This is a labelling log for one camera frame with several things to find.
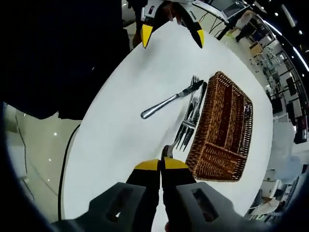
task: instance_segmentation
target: shiny floor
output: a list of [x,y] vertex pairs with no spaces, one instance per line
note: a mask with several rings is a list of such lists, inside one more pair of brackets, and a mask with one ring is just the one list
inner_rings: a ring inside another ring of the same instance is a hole
[[[198,18],[205,13],[198,8],[194,11]],[[209,31],[214,20],[213,16],[207,15],[201,23],[202,28]],[[215,35],[223,27],[221,24],[211,34]],[[132,38],[135,33],[135,24],[127,27],[127,30]],[[249,42],[246,39],[236,43],[234,38],[225,36],[221,42],[225,43],[243,61],[263,87],[268,85],[263,73],[255,72],[256,67],[250,63],[252,56],[249,51]],[[21,112],[18,112],[17,118],[26,144],[28,175],[25,183],[32,193],[35,205],[48,221],[54,222],[58,220],[58,189],[65,149],[73,130],[81,121],[61,120],[57,115],[38,120]]]

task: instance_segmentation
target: white table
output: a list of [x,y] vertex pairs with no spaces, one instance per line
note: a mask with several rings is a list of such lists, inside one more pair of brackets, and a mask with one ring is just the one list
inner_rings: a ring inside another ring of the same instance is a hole
[[228,18],[226,17],[226,15],[222,12],[219,11],[217,8],[208,5],[207,3],[204,3],[202,1],[196,0],[192,3],[194,6],[212,14],[213,16],[215,16],[216,18],[220,19],[221,21],[228,23]]
[[[208,81],[223,71],[252,100],[253,133],[246,167],[236,183],[208,182],[244,215],[265,175],[272,138],[272,108],[249,69],[223,43],[205,33],[200,49],[190,32],[169,22],[158,29],[146,49],[141,45],[112,73],[92,102],[69,154],[64,179],[64,216],[75,218],[89,202],[117,182],[126,182],[134,167],[160,158],[184,118],[190,97],[176,100],[144,120],[140,113],[189,86],[192,75]],[[185,152],[173,151],[185,161]],[[153,231],[162,231],[167,215],[160,197]]]

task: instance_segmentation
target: fork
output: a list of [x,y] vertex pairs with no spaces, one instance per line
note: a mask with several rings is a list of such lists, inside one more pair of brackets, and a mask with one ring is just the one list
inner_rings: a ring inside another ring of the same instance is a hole
[[[197,76],[193,75],[193,77],[192,77],[192,79],[191,79],[191,84],[193,85],[193,84],[196,83],[196,82],[199,82],[199,78],[198,78]],[[185,116],[184,116],[184,120],[187,120],[187,119],[190,117],[190,115],[193,113],[193,110],[194,110],[194,108],[193,108],[193,102],[192,102],[192,100],[193,100],[193,95],[194,95],[194,92],[191,94],[190,101],[189,101],[189,107],[188,107],[188,110],[187,110],[187,112],[186,112],[186,114],[185,114]],[[178,140],[178,144],[177,144],[177,146],[176,146],[176,149],[178,148],[178,146],[179,146],[179,144],[180,144],[180,141],[182,140],[185,131],[186,131],[186,126],[182,123],[182,124],[180,125],[179,130],[178,130],[178,132],[177,132],[177,134],[176,134],[176,137],[175,137],[175,141],[176,141],[177,139],[179,139],[179,140]]]
[[203,101],[204,95],[206,93],[206,89],[207,89],[207,83],[204,82],[200,96],[199,96],[199,100],[197,100],[197,102],[198,102],[197,106],[194,107],[193,116],[191,118],[189,118],[188,120],[183,121],[183,124],[186,124],[186,126],[187,126],[186,134],[185,134],[183,143],[180,147],[180,149],[181,149],[182,146],[184,145],[183,151],[187,148],[189,141],[190,141],[190,139],[191,139],[191,137],[194,133],[196,126],[197,126],[197,122],[198,122],[198,119],[199,119],[199,116],[200,116],[199,110],[201,108],[202,101]]
[[193,119],[194,119],[194,116],[195,116],[195,111],[196,111],[196,109],[197,109],[197,107],[199,105],[197,97],[193,97],[192,105],[193,105],[192,113],[190,114],[190,116],[187,119],[183,120],[183,123],[182,123],[183,125],[186,126],[186,129],[185,129],[185,136],[184,136],[182,145],[180,146],[179,150],[181,150],[183,145],[185,145],[183,151],[187,147],[186,145],[187,145],[187,139],[188,139],[189,135],[192,134],[194,129],[195,129],[195,124],[193,122]]
[[161,159],[163,159],[163,157],[173,158],[173,149],[179,140],[180,137],[176,138],[176,140],[171,145],[165,145],[165,147],[162,150]]

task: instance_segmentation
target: black cable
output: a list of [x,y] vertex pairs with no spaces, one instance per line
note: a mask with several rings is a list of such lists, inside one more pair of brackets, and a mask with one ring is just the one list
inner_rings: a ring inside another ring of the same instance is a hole
[[25,144],[25,141],[24,141],[23,136],[21,135],[21,132],[20,132],[20,128],[19,128],[19,125],[18,125],[18,120],[17,120],[17,116],[16,116],[16,115],[15,115],[15,121],[16,121],[17,130],[18,130],[18,133],[19,133],[19,135],[20,135],[21,141],[22,141],[22,142],[23,142],[23,144],[24,144],[25,169],[26,169],[26,175],[28,175],[28,171],[27,171],[27,163],[26,163],[26,144]]
[[206,14],[204,14],[200,19],[199,19],[199,23],[201,23],[204,19],[205,19],[205,16],[208,14],[208,12]]
[[61,221],[61,192],[62,192],[62,182],[63,182],[63,176],[64,176],[64,169],[66,166],[66,160],[67,160],[67,154],[68,154],[68,149],[71,143],[71,140],[73,138],[73,135],[75,134],[75,132],[77,131],[77,129],[80,127],[80,124],[73,130],[67,147],[66,147],[66,151],[64,152],[64,158],[63,158],[63,163],[62,163],[62,169],[61,169],[61,175],[60,175],[60,182],[59,182],[59,190],[58,190],[58,220]]
[[217,26],[219,26],[221,23],[223,23],[223,21],[221,21],[221,22],[218,23],[216,26],[214,26],[213,29],[211,30],[211,32],[213,32],[213,30],[215,30],[215,28],[216,28]]
[[21,178],[21,179],[22,179],[22,181],[24,182],[24,185],[26,186],[26,188],[28,189],[28,191],[30,192],[30,194],[31,194],[31,196],[32,196],[32,198],[33,198],[33,200],[35,201],[34,196],[33,196],[32,192],[31,192],[31,190],[29,189],[28,185],[26,184],[25,180],[24,180],[23,178]]
[[212,24],[212,27],[211,27],[211,30],[210,30],[210,32],[209,32],[209,34],[212,32],[212,28],[213,28],[213,26],[214,26],[214,24],[217,22],[217,18],[214,20],[214,22],[213,22],[213,24]]
[[214,35],[214,37],[216,37],[221,31],[223,31],[224,29],[222,29],[222,30],[220,30],[220,31],[218,31],[215,35]]

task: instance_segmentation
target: wicker basket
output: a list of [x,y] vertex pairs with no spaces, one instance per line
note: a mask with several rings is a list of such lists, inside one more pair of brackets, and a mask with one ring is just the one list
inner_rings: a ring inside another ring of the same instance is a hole
[[[244,108],[249,108],[249,115]],[[253,105],[222,72],[208,83],[194,141],[186,160],[200,180],[235,182],[241,178],[249,153]]]

